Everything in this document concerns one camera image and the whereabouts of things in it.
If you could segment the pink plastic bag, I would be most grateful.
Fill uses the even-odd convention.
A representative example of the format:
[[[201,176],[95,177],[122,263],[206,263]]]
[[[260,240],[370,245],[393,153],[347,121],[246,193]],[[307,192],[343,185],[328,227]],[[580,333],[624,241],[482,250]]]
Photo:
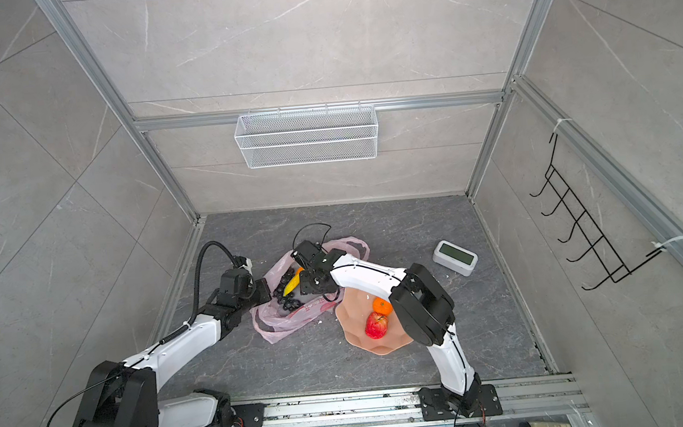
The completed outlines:
[[[303,294],[301,283],[289,290],[289,283],[294,279],[294,271],[300,265],[291,257],[291,251],[278,260],[264,275],[271,299],[251,310],[253,327],[262,338],[275,345],[285,337],[295,333],[325,312],[333,310],[343,300],[345,289],[339,288],[326,296]]]

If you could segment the pink scalloped bowl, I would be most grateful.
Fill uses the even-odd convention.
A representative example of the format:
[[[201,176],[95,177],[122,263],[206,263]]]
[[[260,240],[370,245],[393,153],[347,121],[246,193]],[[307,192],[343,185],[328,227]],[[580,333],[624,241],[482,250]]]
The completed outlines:
[[[391,304],[369,293],[346,289],[336,313],[347,342],[374,355],[387,356],[413,342]]]

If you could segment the orange fake tangerine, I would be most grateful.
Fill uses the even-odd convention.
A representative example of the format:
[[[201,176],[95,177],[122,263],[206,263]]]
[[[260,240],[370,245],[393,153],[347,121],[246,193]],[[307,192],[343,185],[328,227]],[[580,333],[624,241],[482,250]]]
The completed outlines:
[[[391,313],[393,313],[393,308],[390,302],[382,298],[376,298],[373,301],[372,309],[374,313],[382,316],[391,315]]]

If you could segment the red fake strawberry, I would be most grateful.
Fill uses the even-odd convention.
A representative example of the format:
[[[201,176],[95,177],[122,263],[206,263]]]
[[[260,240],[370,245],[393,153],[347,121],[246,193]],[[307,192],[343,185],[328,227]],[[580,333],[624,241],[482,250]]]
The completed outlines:
[[[389,316],[382,316],[372,312],[365,324],[365,334],[375,341],[382,339],[388,332]]]

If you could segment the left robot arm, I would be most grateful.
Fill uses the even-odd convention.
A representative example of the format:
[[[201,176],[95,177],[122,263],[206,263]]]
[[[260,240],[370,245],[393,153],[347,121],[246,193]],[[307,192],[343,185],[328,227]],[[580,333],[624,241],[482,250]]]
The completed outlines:
[[[235,426],[227,393],[197,389],[175,399],[158,396],[179,370],[230,334],[244,313],[270,300],[266,280],[246,267],[221,277],[193,323],[124,361],[107,360],[93,369],[72,427]]]

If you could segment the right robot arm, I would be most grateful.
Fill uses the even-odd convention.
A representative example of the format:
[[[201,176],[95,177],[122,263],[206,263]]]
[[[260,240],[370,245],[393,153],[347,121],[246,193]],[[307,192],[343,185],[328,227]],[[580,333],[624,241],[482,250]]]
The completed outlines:
[[[303,268],[302,285],[307,294],[353,288],[388,301],[407,336],[427,347],[451,409],[465,417],[479,409],[483,384],[459,343],[454,300],[424,265],[414,263],[407,269],[380,266],[309,240],[298,244],[291,257]]]

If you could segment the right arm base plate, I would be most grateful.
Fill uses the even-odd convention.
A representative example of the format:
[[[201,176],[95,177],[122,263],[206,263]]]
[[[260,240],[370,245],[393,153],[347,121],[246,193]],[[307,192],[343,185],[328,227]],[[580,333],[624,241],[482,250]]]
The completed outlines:
[[[421,388],[417,395],[425,421],[503,415],[501,401],[493,384],[474,383],[464,396],[454,395],[442,387]]]

